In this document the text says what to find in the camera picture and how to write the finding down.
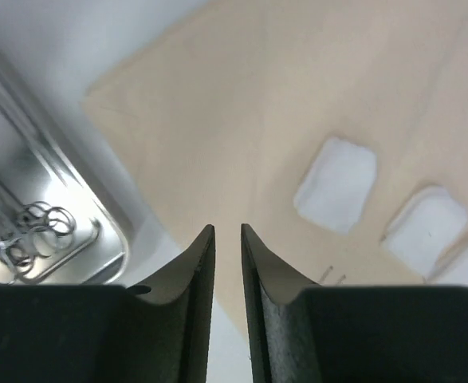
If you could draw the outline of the long steel hemostat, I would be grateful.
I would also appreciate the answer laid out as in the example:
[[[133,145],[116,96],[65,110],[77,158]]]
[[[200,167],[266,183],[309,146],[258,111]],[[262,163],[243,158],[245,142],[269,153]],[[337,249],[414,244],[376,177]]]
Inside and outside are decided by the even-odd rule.
[[[39,162],[46,168],[47,172],[55,173],[54,166],[46,157],[45,149],[35,135],[29,131],[28,120],[12,106],[0,92],[0,114],[13,126],[27,147],[37,157]],[[34,201],[26,204],[23,208],[12,215],[12,223],[7,225],[8,239],[21,238],[29,248],[29,252],[35,252],[35,245],[31,239],[33,233],[53,236],[48,244],[57,250],[64,248],[59,240],[72,236],[77,224],[75,218],[61,206],[53,206],[45,201]]]

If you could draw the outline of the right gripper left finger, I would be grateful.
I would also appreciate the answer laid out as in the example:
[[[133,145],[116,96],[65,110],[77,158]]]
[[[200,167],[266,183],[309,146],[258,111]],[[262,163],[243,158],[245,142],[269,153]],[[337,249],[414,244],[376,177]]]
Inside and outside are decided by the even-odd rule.
[[[215,231],[129,287],[127,382],[204,382],[214,291]]]

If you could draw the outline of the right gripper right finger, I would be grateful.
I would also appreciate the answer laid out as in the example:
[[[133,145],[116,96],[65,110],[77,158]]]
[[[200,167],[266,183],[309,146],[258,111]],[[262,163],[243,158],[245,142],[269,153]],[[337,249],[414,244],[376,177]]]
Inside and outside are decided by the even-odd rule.
[[[241,225],[242,276],[254,382],[320,382],[306,300],[317,284]]]

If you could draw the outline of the stainless steel tray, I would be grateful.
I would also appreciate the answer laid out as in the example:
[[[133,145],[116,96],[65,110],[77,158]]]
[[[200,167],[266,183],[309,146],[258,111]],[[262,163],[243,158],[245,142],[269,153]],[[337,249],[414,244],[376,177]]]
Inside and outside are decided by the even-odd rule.
[[[64,248],[37,258],[33,269],[12,285],[115,282],[128,261],[130,224],[109,195],[96,195],[96,181],[69,140],[1,53],[0,92],[29,121],[30,133],[56,170],[43,198],[70,212],[77,224],[72,236],[59,240]],[[1,114],[0,122],[9,123]],[[10,275],[0,271],[0,278]]]

